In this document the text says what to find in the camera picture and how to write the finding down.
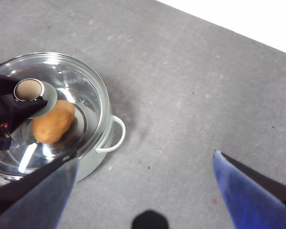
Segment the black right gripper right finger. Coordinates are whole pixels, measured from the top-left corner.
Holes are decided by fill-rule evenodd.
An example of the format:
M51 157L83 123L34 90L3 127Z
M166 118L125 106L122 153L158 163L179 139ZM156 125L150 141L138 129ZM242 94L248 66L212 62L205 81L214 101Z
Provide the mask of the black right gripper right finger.
M213 168L237 229L286 229L286 185L216 150Z

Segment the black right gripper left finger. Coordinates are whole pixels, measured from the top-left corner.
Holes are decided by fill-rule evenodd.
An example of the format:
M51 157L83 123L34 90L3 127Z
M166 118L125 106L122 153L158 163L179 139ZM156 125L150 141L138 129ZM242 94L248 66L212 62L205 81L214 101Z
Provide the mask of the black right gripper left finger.
M76 152L0 187L0 229L55 229L72 192Z

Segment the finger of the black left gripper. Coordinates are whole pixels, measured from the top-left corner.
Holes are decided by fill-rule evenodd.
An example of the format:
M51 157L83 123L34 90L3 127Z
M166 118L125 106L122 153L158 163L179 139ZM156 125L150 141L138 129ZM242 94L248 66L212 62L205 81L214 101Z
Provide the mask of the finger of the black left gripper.
M12 94L17 85L17 79L0 74L0 96Z
M48 101L38 97L31 101L16 100L11 94L1 97L3 102L3 114L1 115L1 127L7 132L14 132L22 123L44 108Z

